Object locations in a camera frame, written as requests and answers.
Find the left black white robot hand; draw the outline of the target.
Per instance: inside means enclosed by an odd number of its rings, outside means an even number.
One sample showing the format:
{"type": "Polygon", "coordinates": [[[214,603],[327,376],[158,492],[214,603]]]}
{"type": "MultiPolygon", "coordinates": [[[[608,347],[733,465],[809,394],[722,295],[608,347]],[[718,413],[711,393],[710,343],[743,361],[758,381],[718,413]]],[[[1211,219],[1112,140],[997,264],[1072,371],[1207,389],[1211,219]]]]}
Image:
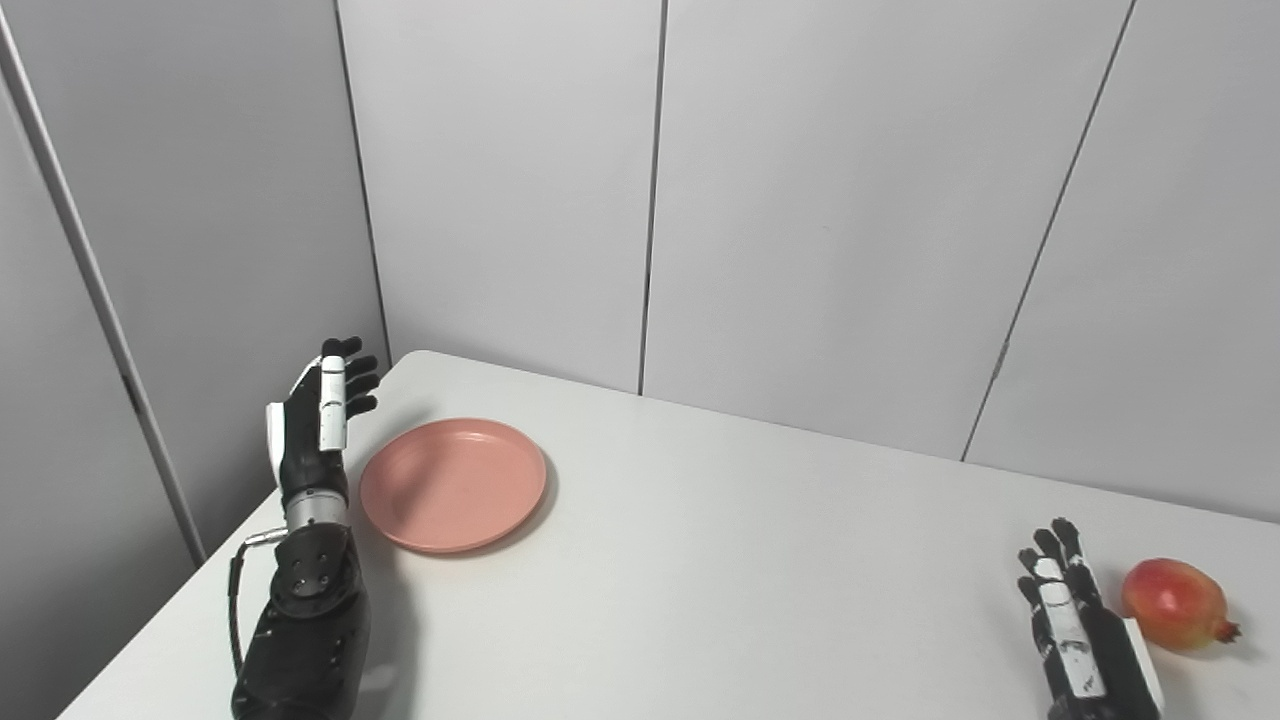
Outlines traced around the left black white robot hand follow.
{"type": "Polygon", "coordinates": [[[337,380],[343,384],[344,421],[378,406],[378,357],[364,352],[358,336],[325,340],[285,401],[268,405],[268,450],[284,507],[317,492],[349,498],[346,447],[323,443],[323,387],[337,380]]]}

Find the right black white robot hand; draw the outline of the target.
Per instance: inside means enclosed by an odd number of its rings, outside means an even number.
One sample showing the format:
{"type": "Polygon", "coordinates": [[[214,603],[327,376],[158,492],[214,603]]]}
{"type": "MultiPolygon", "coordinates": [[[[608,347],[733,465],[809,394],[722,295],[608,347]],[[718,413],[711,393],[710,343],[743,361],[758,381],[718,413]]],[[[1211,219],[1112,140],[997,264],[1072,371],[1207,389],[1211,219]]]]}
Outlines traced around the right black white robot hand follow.
{"type": "Polygon", "coordinates": [[[1066,518],[1019,552],[1018,589],[1050,689],[1050,719],[1161,719],[1164,691],[1137,621],[1108,609],[1066,518]]]}

